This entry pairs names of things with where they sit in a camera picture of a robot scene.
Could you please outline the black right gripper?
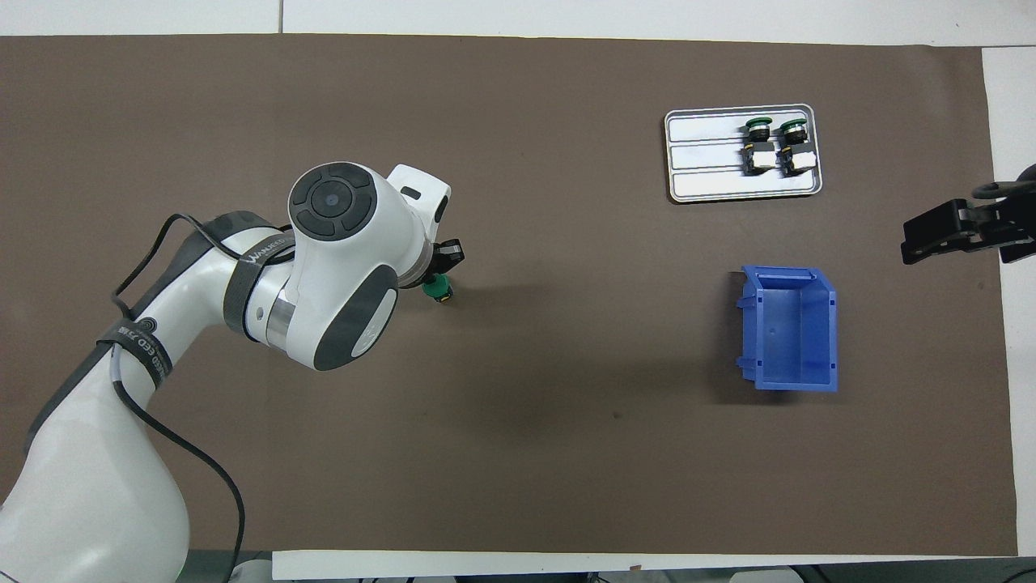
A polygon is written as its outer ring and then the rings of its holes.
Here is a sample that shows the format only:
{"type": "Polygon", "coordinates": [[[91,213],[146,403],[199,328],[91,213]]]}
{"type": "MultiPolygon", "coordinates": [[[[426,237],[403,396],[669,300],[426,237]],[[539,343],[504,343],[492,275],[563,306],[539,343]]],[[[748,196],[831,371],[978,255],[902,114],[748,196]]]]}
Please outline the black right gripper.
{"type": "Polygon", "coordinates": [[[974,207],[978,218],[970,218],[972,203],[951,199],[902,223],[902,263],[914,265],[939,254],[966,252],[972,247],[974,222],[977,241],[1000,245],[1000,262],[1014,263],[1035,254],[1035,165],[1021,170],[1013,181],[992,181],[970,192],[973,199],[988,200],[974,207]]]}

